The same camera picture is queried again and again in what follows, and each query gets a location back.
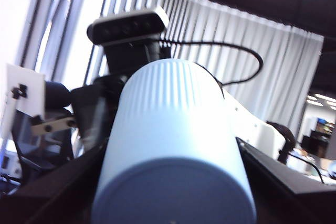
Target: black cable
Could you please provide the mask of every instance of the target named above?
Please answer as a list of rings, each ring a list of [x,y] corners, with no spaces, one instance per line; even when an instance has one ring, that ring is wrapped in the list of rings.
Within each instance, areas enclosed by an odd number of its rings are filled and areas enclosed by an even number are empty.
[[[305,160],[305,159],[303,159],[303,158],[301,158],[301,157],[297,157],[297,156],[295,156],[295,155],[293,155],[293,154],[290,154],[289,152],[288,152],[288,155],[289,155],[289,156],[292,156],[292,157],[296,157],[297,159],[299,159],[299,160],[301,160],[301,161],[304,161],[304,162],[306,162],[307,164],[310,164],[312,167],[314,167],[315,170],[317,171],[317,173],[318,173],[319,176],[320,176],[320,179],[321,179],[322,184],[324,184],[324,181],[323,181],[321,172],[320,172],[320,170],[318,169],[318,167],[317,167],[315,164],[313,164],[312,162],[309,162],[309,161],[307,161],[307,160]]]
[[[252,49],[249,49],[247,47],[243,47],[243,46],[239,46],[239,45],[235,45],[235,44],[231,44],[231,43],[225,43],[225,42],[217,42],[217,41],[176,41],[176,40],[168,40],[168,39],[155,39],[153,41],[158,41],[158,42],[163,42],[163,43],[167,43],[167,44],[177,44],[177,45],[216,45],[216,46],[224,46],[224,47],[232,47],[232,48],[236,48],[238,50],[242,50],[242,51],[246,51],[250,54],[252,54],[259,63],[259,67],[257,69],[257,71],[252,74],[250,77],[243,79],[243,80],[237,80],[237,81],[230,81],[227,83],[222,83],[222,86],[226,86],[226,85],[230,85],[230,84],[236,84],[236,83],[243,83],[246,81],[249,81],[251,79],[253,79],[257,74],[260,73],[260,71],[263,69],[264,66],[264,62],[262,57],[255,52]]]

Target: black fabric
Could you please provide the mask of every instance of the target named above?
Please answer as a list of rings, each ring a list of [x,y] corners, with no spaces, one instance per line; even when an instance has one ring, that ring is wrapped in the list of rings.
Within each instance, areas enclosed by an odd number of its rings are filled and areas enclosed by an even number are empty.
[[[70,105],[70,92],[59,82],[46,81],[46,110]]]

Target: black bracket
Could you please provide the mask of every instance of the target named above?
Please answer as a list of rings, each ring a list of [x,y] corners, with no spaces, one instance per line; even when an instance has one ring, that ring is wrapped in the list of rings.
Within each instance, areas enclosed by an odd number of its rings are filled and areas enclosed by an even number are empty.
[[[19,99],[20,97],[27,98],[27,86],[23,84],[19,84],[19,88],[12,89],[13,98]]]

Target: light blue cylinder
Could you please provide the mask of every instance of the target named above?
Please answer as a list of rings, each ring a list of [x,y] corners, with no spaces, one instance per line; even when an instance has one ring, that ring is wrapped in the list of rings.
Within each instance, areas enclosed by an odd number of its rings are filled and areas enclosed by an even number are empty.
[[[255,223],[253,197],[221,87],[181,59],[126,83],[92,223]]]

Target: ceiling light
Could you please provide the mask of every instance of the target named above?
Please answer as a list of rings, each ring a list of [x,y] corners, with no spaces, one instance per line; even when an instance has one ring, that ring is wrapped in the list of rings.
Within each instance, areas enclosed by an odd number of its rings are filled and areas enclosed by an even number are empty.
[[[315,96],[318,97],[318,98],[325,99],[327,101],[336,102],[336,99],[333,99],[333,98],[330,98],[330,97],[326,97],[325,95],[315,94]]]
[[[308,95],[307,98],[310,99],[310,100],[317,101],[317,98],[316,97],[312,97],[311,95]]]
[[[334,102],[329,102],[329,101],[327,101],[327,104],[329,104],[329,105],[331,105],[331,106],[336,106],[336,103],[334,103]]]
[[[314,102],[314,101],[310,101],[310,100],[307,100],[307,102],[310,103],[310,104],[316,105],[316,106],[323,106],[323,104],[319,103],[319,102]]]

